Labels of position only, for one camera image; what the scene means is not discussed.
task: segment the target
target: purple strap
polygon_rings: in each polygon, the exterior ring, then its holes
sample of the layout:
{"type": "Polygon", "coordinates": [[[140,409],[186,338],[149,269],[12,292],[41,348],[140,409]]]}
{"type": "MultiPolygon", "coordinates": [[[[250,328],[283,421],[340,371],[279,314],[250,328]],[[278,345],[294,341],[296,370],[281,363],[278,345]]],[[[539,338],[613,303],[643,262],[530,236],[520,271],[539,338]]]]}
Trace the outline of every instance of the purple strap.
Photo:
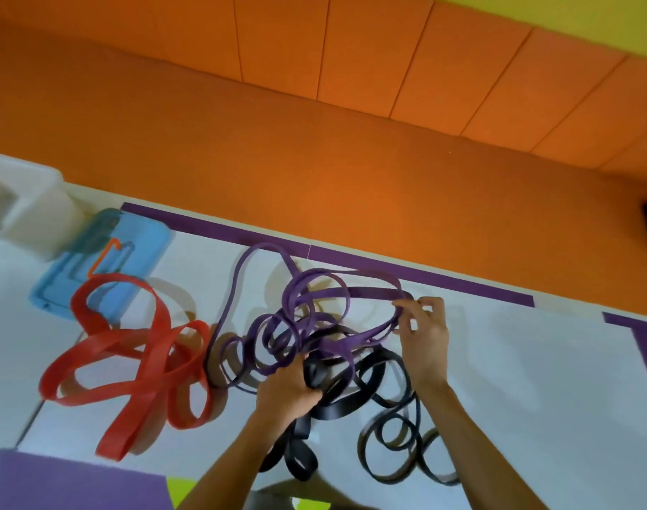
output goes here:
{"type": "Polygon", "coordinates": [[[222,327],[234,302],[238,275],[248,257],[258,249],[278,252],[293,278],[288,282],[283,291],[281,308],[276,313],[260,315],[252,322],[246,336],[242,338],[234,335],[222,344],[219,350],[219,362],[224,375],[229,379],[227,385],[224,387],[236,386],[245,392],[254,393],[252,390],[240,386],[244,374],[256,370],[262,375],[271,375],[276,372],[277,368],[289,365],[295,355],[302,351],[319,351],[322,358],[331,358],[334,356],[344,358],[351,366],[347,376],[347,382],[349,383],[354,377],[354,352],[383,342],[389,333],[396,328],[399,315],[402,312],[401,308],[395,308],[392,317],[383,324],[357,333],[341,324],[349,312],[351,300],[396,300],[413,298],[407,291],[403,291],[399,279],[391,274],[373,270],[329,270],[327,268],[310,268],[302,272],[295,264],[293,258],[281,246],[273,243],[258,243],[247,249],[236,263],[232,279],[232,288],[229,291],[227,303],[224,310],[222,310],[219,322],[215,326],[210,338],[210,345],[206,351],[206,366],[210,360],[212,348],[217,341],[217,337],[221,334],[222,327]],[[347,286],[337,274],[373,277],[391,284],[394,288],[347,286]],[[308,284],[316,281],[319,277],[329,277],[340,286],[310,291],[308,284]],[[330,313],[316,310],[314,306],[315,300],[331,299],[334,297],[342,297],[346,301],[345,312],[340,318],[335,318],[330,313]],[[295,312],[301,307],[307,308],[306,315],[298,318],[295,316],[295,312]],[[280,324],[284,324],[286,330],[275,336],[274,334],[280,324]],[[262,365],[257,363],[255,348],[260,338],[260,333],[263,347],[269,354],[274,356],[275,361],[272,364],[262,365]],[[344,335],[344,337],[334,339],[335,336],[340,334],[344,335]],[[227,348],[234,343],[240,343],[243,346],[243,363],[239,372],[232,378],[224,368],[223,361],[227,348]]]}

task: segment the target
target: hand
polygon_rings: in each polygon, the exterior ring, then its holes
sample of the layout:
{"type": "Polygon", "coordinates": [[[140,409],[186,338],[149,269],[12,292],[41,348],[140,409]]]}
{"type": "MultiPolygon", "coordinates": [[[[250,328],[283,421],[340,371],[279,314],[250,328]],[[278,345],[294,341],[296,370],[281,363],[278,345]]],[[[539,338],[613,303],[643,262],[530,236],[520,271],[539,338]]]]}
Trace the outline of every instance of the hand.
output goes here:
{"type": "Polygon", "coordinates": [[[320,390],[304,383],[304,358],[298,354],[288,367],[281,367],[257,388],[255,417],[279,437],[295,419],[307,414],[321,399],[320,390]]]}
{"type": "Polygon", "coordinates": [[[447,387],[448,329],[444,299],[421,297],[418,300],[395,300],[404,309],[399,317],[404,365],[416,392],[447,387]],[[411,320],[417,329],[411,330],[411,320]]]}

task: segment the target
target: person's left hand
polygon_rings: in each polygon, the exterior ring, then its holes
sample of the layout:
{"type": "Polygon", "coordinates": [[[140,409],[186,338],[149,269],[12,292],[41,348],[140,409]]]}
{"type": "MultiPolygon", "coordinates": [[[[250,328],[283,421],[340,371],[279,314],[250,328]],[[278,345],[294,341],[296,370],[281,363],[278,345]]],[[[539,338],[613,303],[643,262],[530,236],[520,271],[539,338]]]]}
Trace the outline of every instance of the person's left hand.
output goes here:
{"type": "Polygon", "coordinates": [[[293,420],[306,415],[323,395],[304,383],[304,358],[303,354],[298,354],[288,367],[277,369],[257,388],[254,415],[276,433],[276,437],[293,420]]]}

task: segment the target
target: orange wall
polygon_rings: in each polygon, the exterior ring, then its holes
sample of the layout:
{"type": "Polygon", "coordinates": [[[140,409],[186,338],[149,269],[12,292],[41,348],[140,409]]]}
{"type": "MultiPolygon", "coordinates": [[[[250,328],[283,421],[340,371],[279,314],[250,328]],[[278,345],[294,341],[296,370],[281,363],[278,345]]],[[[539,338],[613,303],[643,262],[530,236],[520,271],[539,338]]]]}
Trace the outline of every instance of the orange wall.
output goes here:
{"type": "Polygon", "coordinates": [[[647,181],[647,59],[433,0],[0,0],[0,17],[647,181]]]}
{"type": "Polygon", "coordinates": [[[2,23],[0,153],[93,188],[647,314],[646,185],[2,23]]]}

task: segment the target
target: blue plastic case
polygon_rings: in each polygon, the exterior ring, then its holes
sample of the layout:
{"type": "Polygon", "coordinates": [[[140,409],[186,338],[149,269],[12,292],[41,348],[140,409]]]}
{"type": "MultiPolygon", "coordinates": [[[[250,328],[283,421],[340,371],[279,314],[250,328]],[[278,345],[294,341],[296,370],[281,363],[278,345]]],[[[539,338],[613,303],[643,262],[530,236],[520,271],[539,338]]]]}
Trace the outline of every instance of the blue plastic case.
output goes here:
{"type": "MultiPolygon", "coordinates": [[[[75,320],[70,300],[78,287],[87,281],[91,269],[93,273],[120,272],[145,279],[171,239],[172,231],[165,223],[120,209],[105,209],[94,216],[68,250],[42,276],[33,287],[29,300],[33,306],[53,315],[75,320]],[[98,262],[104,248],[108,250],[98,262]]],[[[111,324],[116,324],[137,290],[130,283],[108,283],[90,295],[87,305],[111,324]]]]}

